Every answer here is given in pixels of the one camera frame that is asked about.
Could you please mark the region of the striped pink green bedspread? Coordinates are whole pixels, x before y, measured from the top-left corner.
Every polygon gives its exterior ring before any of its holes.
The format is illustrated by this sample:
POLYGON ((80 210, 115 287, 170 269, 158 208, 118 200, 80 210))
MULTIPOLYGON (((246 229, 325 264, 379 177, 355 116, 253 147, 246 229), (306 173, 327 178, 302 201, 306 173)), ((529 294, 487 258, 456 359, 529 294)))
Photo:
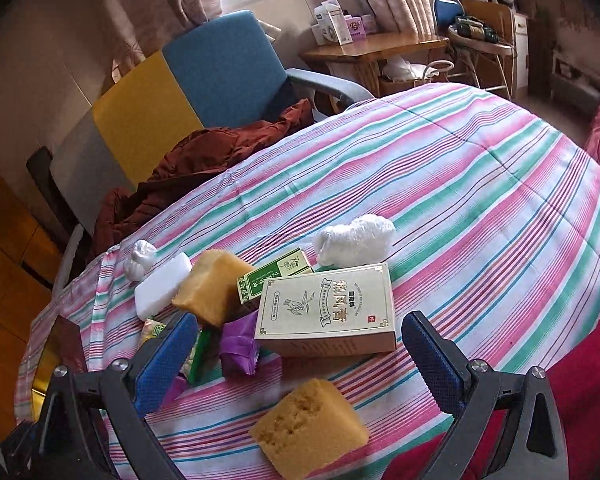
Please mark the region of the striped pink green bedspread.
POLYGON ((600 164, 462 84, 179 143, 34 321, 28 479, 600 477, 600 164))

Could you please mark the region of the gold metal tin box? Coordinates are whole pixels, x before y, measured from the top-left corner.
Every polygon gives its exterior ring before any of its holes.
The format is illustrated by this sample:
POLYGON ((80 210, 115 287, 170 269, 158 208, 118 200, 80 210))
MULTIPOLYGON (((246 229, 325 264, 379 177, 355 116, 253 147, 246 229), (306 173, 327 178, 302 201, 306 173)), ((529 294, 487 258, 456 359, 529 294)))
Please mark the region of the gold metal tin box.
POLYGON ((87 371, 79 326, 58 315, 34 369, 31 411, 35 422, 40 418, 50 378, 61 365, 76 373, 87 371))

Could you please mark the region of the maroon crumpled jacket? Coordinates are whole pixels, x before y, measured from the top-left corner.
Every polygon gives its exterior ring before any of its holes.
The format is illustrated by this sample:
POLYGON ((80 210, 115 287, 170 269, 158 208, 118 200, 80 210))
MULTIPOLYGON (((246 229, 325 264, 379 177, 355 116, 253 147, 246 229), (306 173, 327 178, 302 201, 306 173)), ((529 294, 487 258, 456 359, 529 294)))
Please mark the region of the maroon crumpled jacket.
POLYGON ((312 103, 301 99, 274 122, 258 120, 239 128, 192 132, 163 156, 135 192, 113 188, 105 195, 86 260, 122 242, 195 188, 313 124, 312 103))

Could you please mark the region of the white basket bag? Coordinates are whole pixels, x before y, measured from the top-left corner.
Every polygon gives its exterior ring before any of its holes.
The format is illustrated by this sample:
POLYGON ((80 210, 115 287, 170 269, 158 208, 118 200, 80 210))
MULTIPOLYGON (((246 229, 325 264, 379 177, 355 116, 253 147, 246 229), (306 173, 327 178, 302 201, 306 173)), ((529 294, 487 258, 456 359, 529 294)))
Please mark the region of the white basket bag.
POLYGON ((430 84, 437 78, 448 80, 455 64, 449 60, 434 60, 428 64, 411 63, 402 56, 389 58, 379 78, 380 94, 388 96, 430 84))

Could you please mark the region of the green small medicine box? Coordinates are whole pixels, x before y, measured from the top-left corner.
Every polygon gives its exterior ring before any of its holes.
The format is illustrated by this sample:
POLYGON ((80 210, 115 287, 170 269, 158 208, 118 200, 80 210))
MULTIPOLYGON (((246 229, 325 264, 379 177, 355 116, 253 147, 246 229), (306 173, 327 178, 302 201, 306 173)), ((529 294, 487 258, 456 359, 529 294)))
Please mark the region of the green small medicine box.
POLYGON ((238 296, 241 304, 249 304, 258 299, 264 282, 269 278, 290 278, 299 274, 312 273, 313 268, 301 248, 296 248, 278 258, 257 266, 237 279, 238 296))

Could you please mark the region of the round metal stool table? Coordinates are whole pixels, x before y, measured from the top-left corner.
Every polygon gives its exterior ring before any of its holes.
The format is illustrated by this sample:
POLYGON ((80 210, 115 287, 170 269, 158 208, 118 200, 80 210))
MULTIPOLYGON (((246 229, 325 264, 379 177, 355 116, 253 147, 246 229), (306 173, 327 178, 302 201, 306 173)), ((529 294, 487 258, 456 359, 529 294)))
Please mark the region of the round metal stool table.
POLYGON ((489 92, 502 92, 506 99, 512 99, 512 88, 505 75, 506 58, 514 58, 515 47, 501 40, 498 33, 488 24, 467 14, 458 14, 448 26, 448 38, 457 50, 460 60, 468 68, 472 82, 477 88, 489 92), (495 86, 483 87, 478 75, 481 59, 490 62, 500 76, 495 86))

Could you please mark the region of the grey yellow blue chair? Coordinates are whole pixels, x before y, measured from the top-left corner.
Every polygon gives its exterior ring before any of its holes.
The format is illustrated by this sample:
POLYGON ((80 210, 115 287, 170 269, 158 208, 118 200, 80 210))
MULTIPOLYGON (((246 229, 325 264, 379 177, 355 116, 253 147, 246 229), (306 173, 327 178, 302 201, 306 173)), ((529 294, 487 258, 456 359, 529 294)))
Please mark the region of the grey yellow blue chair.
POLYGON ((262 24, 238 11, 186 32, 101 96, 56 150, 42 146, 27 170, 70 238, 51 279, 59 294, 81 272, 76 257, 112 188, 132 190, 189 133, 241 127, 281 112, 303 87, 349 106, 370 99, 356 82, 285 68, 262 24))

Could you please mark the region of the small white plastic bag ball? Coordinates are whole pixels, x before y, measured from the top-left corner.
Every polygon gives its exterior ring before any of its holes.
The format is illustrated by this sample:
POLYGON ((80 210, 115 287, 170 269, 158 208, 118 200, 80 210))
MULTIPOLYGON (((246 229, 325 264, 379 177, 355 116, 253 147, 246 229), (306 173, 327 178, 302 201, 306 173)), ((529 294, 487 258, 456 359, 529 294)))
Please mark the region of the small white plastic bag ball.
POLYGON ((143 281, 157 260, 157 248, 147 240, 138 240, 123 263, 125 277, 135 283, 143 281))

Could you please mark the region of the beige large medicine box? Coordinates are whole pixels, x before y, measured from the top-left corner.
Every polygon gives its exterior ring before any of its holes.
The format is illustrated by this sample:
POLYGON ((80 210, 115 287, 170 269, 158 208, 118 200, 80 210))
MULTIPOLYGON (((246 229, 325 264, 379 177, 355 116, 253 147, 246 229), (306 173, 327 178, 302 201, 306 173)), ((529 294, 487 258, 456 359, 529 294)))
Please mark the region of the beige large medicine box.
POLYGON ((269 278, 254 339, 265 349, 294 358, 393 352, 396 310, 388 266, 269 278))

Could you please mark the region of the yellow sponge block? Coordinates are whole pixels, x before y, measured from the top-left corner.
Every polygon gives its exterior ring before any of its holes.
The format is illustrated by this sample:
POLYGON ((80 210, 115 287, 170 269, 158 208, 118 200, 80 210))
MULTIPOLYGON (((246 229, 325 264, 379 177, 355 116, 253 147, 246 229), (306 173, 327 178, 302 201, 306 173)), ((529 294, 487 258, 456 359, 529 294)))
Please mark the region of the yellow sponge block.
POLYGON ((253 269, 231 252, 206 250, 181 282, 171 304, 193 313, 199 323, 221 328, 239 309, 238 278, 253 269))
POLYGON ((249 434, 285 479, 304 479, 370 438, 349 401, 331 382, 318 378, 288 393, 249 434))

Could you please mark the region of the purple cloth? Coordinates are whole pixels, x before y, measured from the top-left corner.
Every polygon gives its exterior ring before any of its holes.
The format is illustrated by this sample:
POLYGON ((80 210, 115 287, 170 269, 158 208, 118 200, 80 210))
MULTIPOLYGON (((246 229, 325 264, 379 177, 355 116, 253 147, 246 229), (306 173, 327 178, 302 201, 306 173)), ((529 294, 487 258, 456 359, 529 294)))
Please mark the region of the purple cloth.
POLYGON ((219 358, 225 377, 246 375, 256 372, 260 346, 254 339, 258 312, 226 323, 222 328, 219 358))

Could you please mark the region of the wooden side table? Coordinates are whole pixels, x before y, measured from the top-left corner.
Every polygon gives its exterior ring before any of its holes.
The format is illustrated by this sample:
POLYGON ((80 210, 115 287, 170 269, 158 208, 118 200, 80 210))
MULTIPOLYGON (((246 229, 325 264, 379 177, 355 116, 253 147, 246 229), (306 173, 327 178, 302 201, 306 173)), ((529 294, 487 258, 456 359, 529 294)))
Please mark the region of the wooden side table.
POLYGON ((340 44, 325 44, 300 54, 307 66, 328 63, 352 64, 360 84, 381 96, 380 62, 396 55, 407 55, 420 51, 443 49, 449 39, 438 35, 419 35, 411 32, 382 32, 367 36, 365 39, 340 44))

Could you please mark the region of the blue folding chair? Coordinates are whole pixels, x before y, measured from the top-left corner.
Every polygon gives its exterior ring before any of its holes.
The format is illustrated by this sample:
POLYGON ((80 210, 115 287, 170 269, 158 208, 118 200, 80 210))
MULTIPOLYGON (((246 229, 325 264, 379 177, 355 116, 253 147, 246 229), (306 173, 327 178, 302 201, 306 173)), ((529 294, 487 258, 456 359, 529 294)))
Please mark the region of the blue folding chair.
POLYGON ((431 0, 431 11, 438 35, 445 35, 455 19, 465 14, 460 0, 431 0))

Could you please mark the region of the white boxes on table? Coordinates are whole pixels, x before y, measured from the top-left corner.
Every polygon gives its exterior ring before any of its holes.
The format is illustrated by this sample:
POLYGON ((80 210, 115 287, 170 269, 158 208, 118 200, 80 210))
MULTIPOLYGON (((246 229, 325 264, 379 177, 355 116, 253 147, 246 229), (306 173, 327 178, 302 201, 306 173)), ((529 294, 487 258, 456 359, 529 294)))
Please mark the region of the white boxes on table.
POLYGON ((314 8, 312 34, 319 46, 353 44, 378 33, 373 14, 351 15, 338 0, 326 0, 314 8))

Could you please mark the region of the orange wooden wardrobe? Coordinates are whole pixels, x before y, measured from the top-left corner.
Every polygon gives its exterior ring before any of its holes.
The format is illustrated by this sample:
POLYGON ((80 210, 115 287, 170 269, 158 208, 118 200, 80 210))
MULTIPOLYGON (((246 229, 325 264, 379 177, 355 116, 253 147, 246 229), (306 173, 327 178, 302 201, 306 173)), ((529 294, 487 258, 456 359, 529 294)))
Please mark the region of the orange wooden wardrobe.
POLYGON ((30 326, 50 302, 60 252, 0 176, 0 440, 16 426, 15 392, 30 326))

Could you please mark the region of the large white plastic bag ball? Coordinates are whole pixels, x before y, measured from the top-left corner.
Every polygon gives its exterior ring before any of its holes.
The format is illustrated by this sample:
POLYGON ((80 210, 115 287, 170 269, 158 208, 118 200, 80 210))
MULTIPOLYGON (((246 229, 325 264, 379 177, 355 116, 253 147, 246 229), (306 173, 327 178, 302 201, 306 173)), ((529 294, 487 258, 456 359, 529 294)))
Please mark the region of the large white plastic bag ball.
POLYGON ((326 226, 314 236, 320 266, 350 268, 380 263, 392 248, 396 227, 377 214, 363 214, 346 224, 326 226))

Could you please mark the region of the white foam sponge block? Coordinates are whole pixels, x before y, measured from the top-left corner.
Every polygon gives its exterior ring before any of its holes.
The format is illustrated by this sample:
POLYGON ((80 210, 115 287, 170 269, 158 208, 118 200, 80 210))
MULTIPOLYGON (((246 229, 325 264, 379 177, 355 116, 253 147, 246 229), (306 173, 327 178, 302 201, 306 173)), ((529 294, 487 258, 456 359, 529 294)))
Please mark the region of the white foam sponge block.
POLYGON ((148 275, 134 289, 137 317, 146 321, 164 310, 193 269, 185 252, 180 252, 148 275))

